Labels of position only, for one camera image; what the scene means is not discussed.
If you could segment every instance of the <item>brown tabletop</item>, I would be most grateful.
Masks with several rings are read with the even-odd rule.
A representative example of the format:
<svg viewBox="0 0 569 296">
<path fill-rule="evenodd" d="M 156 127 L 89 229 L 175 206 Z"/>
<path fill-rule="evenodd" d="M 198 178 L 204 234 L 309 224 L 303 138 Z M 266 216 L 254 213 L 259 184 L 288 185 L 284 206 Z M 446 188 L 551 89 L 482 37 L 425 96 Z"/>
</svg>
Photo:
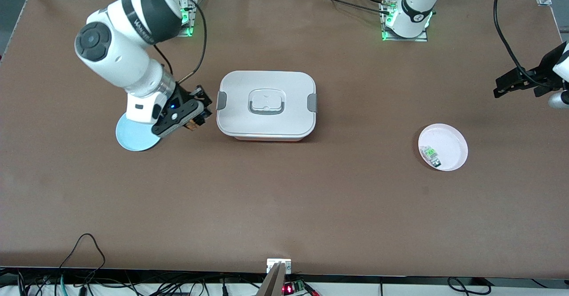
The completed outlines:
<svg viewBox="0 0 569 296">
<path fill-rule="evenodd" d="M 328 0 L 206 0 L 205 61 L 184 86 L 215 98 L 231 71 L 305 72 L 317 127 L 244 142 L 212 118 L 147 152 L 116 142 L 126 95 L 73 51 L 112 1 L 24 9 L 0 67 L 0 265 L 57 266 L 90 232 L 108 268 L 262 272 L 286 257 L 313 274 L 569 276 L 569 112 L 532 91 L 494 99 L 513 64 L 492 0 L 439 0 L 428 43 L 382 41 L 376 14 Z M 560 43 L 535 0 L 501 0 L 500 17 L 528 68 Z M 202 32 L 198 19 L 194 37 L 160 44 L 175 77 Z M 468 142 L 457 171 L 415 150 L 439 122 Z M 68 265 L 99 262 L 86 240 Z"/>
</svg>

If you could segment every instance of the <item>white storage box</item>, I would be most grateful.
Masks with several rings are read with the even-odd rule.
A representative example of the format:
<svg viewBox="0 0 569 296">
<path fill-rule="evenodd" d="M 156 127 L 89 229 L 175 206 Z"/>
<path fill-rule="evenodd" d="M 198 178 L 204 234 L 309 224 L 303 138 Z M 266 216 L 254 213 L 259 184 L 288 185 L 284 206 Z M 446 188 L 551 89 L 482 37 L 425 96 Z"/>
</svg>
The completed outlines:
<svg viewBox="0 0 569 296">
<path fill-rule="evenodd" d="M 217 94 L 217 126 L 238 140 L 301 140 L 317 122 L 316 92 L 305 73 L 231 72 Z"/>
</svg>

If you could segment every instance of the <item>blue disc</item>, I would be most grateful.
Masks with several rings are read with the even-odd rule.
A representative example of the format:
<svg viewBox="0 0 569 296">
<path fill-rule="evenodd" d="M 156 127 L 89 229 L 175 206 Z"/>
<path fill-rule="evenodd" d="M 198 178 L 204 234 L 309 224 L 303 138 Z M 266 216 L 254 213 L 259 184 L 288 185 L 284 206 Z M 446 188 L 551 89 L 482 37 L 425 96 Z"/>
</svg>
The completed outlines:
<svg viewBox="0 0 569 296">
<path fill-rule="evenodd" d="M 122 114 L 116 124 L 116 140 L 125 149 L 133 152 L 147 150 L 156 145 L 160 137 L 152 133 L 152 124 L 143 124 L 129 120 Z"/>
</svg>

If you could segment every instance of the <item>black strap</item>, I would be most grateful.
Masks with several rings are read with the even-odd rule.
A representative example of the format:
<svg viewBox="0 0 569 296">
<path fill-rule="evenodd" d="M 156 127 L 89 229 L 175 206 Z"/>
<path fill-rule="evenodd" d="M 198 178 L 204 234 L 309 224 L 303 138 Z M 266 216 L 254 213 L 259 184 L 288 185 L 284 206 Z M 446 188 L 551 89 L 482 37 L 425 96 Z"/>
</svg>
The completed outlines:
<svg viewBox="0 0 569 296">
<path fill-rule="evenodd" d="M 134 10 L 134 6 L 132 5 L 132 1 L 131 0 L 120 0 L 120 2 L 122 3 L 122 9 L 124 10 L 124 13 L 126 14 L 126 18 L 128 18 L 128 20 L 130 21 L 130 24 L 132 25 L 132 28 L 134 28 L 136 33 L 138 33 L 138 35 L 140 35 L 140 38 L 142 38 L 144 41 L 146 41 L 146 43 L 149 45 L 156 44 L 156 41 L 154 40 L 154 38 L 152 38 L 152 34 L 150 32 L 148 32 L 146 27 L 144 27 L 144 24 L 142 24 L 142 21 L 140 20 L 140 18 L 138 18 L 138 15 L 136 14 L 136 11 Z"/>
<path fill-rule="evenodd" d="M 401 6 L 403 7 L 403 11 L 405 12 L 405 14 L 407 14 L 409 16 L 409 18 L 411 19 L 411 21 L 413 23 L 420 23 L 425 18 L 427 18 L 429 16 L 429 14 L 431 14 L 431 11 L 433 10 L 431 8 L 428 11 L 424 11 L 424 12 L 416 11 L 413 8 L 411 8 L 411 6 L 409 6 L 407 4 L 407 0 L 402 0 Z"/>
</svg>

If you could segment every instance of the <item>round plate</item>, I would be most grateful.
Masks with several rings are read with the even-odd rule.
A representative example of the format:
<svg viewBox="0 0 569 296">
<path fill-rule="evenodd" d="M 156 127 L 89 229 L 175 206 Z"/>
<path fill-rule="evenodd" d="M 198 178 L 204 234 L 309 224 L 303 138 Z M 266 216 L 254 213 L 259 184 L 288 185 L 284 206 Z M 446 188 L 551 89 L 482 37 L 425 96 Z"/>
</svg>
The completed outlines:
<svg viewBox="0 0 569 296">
<path fill-rule="evenodd" d="M 430 146 L 437 152 L 441 165 L 434 167 L 423 154 L 423 148 Z M 447 124 L 432 124 L 419 135 L 419 152 L 429 166 L 442 171 L 453 171 L 463 166 L 468 157 L 468 146 L 464 136 Z"/>
<path fill-rule="evenodd" d="M 147 150 L 156 145 L 160 137 L 152 133 L 152 124 L 143 124 L 129 120 L 122 114 L 116 124 L 116 140 L 125 149 L 133 152 Z"/>
</svg>

